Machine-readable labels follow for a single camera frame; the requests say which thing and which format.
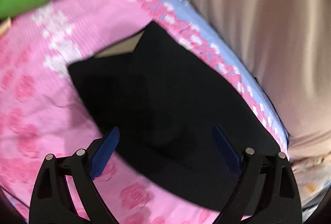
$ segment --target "pink floral blanket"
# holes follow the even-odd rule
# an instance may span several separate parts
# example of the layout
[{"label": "pink floral blanket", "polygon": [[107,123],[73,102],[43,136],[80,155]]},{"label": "pink floral blanket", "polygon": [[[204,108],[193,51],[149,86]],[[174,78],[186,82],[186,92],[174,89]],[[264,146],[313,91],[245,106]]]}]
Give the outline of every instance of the pink floral blanket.
[{"label": "pink floral blanket", "polygon": [[[169,4],[156,11],[146,8],[146,1],[160,2],[55,0],[15,19],[1,37],[0,184],[25,204],[29,205],[47,154],[72,155],[100,136],[72,86],[69,63],[133,35],[155,19],[207,64],[227,70],[223,75],[230,83],[237,86],[240,82],[236,67],[227,65],[217,48],[199,36],[198,27],[178,20]],[[166,14],[165,19],[160,20],[160,14]],[[183,25],[186,31],[179,31]],[[204,59],[201,51],[212,57]],[[242,93],[247,102],[256,105],[248,91]],[[277,139],[277,132],[270,132]],[[72,178],[67,180],[79,215],[87,218]],[[117,154],[95,184],[120,224],[211,224],[218,215],[161,189]],[[28,208],[12,196],[8,198],[28,219]]]}]

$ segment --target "black fabric panel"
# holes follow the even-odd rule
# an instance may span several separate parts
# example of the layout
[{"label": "black fabric panel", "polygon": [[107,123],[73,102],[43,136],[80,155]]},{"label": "black fabric panel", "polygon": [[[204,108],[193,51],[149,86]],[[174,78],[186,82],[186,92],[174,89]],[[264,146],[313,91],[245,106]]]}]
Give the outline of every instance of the black fabric panel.
[{"label": "black fabric panel", "polygon": [[330,224],[331,223],[331,188],[326,193],[322,202],[314,213],[305,221],[305,224]]},{"label": "black fabric panel", "polygon": [[0,188],[0,219],[5,224],[26,224],[24,218],[16,211],[13,205]]},{"label": "black fabric panel", "polygon": [[221,211],[237,184],[211,139],[215,124],[240,152],[280,151],[240,94],[154,22],[133,53],[74,63],[69,73],[102,133],[119,127],[117,152],[203,207]]}]

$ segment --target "metal rivet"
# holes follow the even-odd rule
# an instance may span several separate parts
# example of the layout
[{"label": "metal rivet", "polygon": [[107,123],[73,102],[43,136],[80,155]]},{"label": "metal rivet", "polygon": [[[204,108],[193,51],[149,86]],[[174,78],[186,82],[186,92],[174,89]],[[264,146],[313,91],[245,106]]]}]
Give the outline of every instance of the metal rivet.
[{"label": "metal rivet", "polygon": [[85,149],[79,149],[79,150],[77,150],[76,154],[78,156],[83,156],[85,154]]},{"label": "metal rivet", "polygon": [[51,159],[53,159],[53,154],[48,154],[45,159],[50,161]]},{"label": "metal rivet", "polygon": [[285,159],[286,158],[286,155],[283,152],[279,152],[278,153],[278,157],[281,158],[281,159]]},{"label": "metal rivet", "polygon": [[255,153],[255,150],[252,148],[246,148],[246,153],[249,155],[253,155]]}]

